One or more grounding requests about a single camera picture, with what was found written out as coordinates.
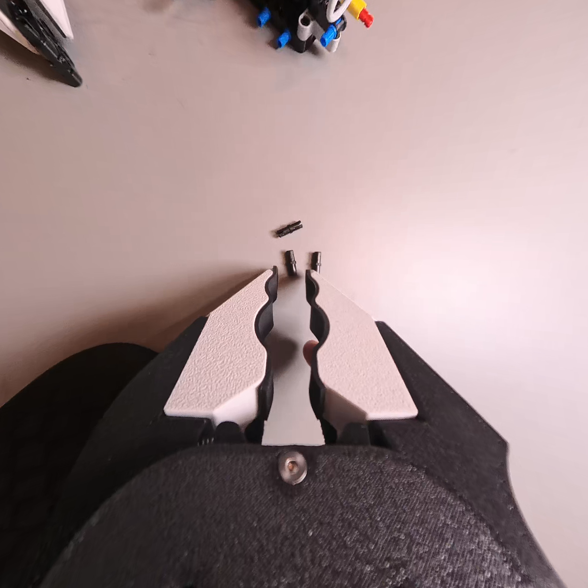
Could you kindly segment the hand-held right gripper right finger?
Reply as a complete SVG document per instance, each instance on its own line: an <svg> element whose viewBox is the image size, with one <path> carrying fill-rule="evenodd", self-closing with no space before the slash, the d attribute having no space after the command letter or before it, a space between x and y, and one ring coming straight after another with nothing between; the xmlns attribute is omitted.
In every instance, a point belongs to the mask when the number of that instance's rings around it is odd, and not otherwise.
<svg viewBox="0 0 588 588"><path fill-rule="evenodd" d="M327 444L349 428L414 420L417 406L376 321L320 273L307 270L309 398Z"/></svg>

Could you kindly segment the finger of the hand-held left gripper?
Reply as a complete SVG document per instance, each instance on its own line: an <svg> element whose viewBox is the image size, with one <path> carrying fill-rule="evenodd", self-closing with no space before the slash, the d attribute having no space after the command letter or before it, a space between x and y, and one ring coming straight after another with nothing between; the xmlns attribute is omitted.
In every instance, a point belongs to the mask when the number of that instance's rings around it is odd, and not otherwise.
<svg viewBox="0 0 588 588"><path fill-rule="evenodd" d="M64 1L43 1L43 8L60 34L68 39L74 38L70 19Z"/></svg>
<svg viewBox="0 0 588 588"><path fill-rule="evenodd" d="M1 16L1 32L5 33L20 43L23 47L33 52L33 46L25 39L23 34L18 31L17 27L7 16Z"/></svg>

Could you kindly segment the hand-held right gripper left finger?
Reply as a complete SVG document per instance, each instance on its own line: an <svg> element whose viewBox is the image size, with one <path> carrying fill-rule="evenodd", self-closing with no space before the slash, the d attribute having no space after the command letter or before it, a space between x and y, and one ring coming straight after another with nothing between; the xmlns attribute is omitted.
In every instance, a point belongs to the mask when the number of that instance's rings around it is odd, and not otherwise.
<svg viewBox="0 0 588 588"><path fill-rule="evenodd" d="M213 430L232 423L249 443L261 444L273 402L266 339L277 287L274 266L207 315L164 405L166 416L204 419Z"/></svg>

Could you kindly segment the black square lego frame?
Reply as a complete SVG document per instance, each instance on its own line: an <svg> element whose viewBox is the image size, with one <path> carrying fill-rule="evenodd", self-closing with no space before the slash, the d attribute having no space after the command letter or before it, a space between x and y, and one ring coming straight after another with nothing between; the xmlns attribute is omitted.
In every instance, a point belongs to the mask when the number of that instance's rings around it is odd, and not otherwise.
<svg viewBox="0 0 588 588"><path fill-rule="evenodd" d="M63 47L59 37L42 21L17 22L19 33L55 69L62 80L71 87L78 88L83 79L73 61Z"/></svg>

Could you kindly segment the partly built lego car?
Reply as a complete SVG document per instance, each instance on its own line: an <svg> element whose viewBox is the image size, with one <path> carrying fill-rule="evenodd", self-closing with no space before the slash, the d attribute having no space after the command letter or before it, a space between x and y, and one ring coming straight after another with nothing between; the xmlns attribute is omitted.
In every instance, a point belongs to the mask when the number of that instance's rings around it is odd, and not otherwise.
<svg viewBox="0 0 588 588"><path fill-rule="evenodd" d="M347 16L366 28L373 15L366 1L251 1L258 14L259 28L272 26L277 32L275 47L290 47L303 54L315 42L328 52L335 52L348 24Z"/></svg>

